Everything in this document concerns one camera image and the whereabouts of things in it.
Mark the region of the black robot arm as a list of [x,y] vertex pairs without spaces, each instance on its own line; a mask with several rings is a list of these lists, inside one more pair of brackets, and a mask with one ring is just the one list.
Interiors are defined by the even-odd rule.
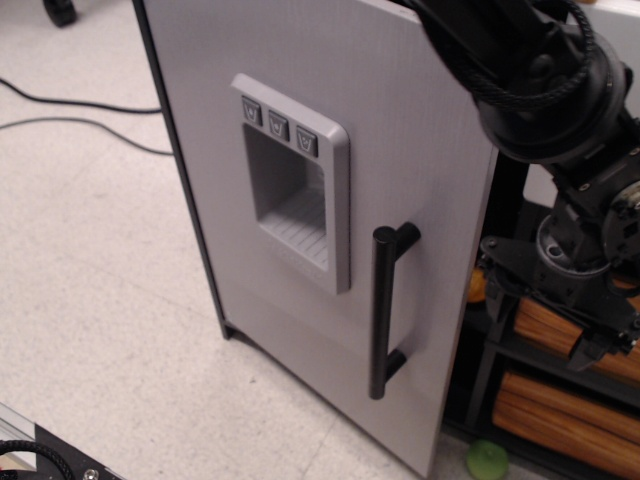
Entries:
[[639,338],[639,121],[633,74],[572,1],[413,1],[436,53],[472,95],[499,152],[538,164],[557,196],[532,241],[481,243],[489,289],[529,297],[578,325],[581,371]]

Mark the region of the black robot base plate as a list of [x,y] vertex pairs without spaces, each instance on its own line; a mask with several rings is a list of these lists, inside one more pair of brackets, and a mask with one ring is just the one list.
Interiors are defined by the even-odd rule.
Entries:
[[2,479],[122,479],[48,430],[1,428]]

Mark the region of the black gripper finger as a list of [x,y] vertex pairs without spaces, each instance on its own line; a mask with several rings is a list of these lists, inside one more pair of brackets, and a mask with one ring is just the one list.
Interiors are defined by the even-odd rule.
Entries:
[[585,329],[569,353],[567,368],[583,371],[601,361],[607,354],[618,350],[618,335],[609,329]]
[[500,342],[508,319],[519,302],[518,290],[509,273],[492,260],[488,254],[480,257],[485,286],[485,306],[492,326],[487,335],[493,342]]

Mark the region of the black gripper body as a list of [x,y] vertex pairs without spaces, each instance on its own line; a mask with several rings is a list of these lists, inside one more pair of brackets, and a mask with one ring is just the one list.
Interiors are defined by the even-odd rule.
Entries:
[[639,314],[608,272],[568,275],[543,260],[534,243],[521,240],[487,236],[480,250],[509,273],[519,298],[530,298],[584,330],[613,330],[618,350],[630,350],[639,340]]

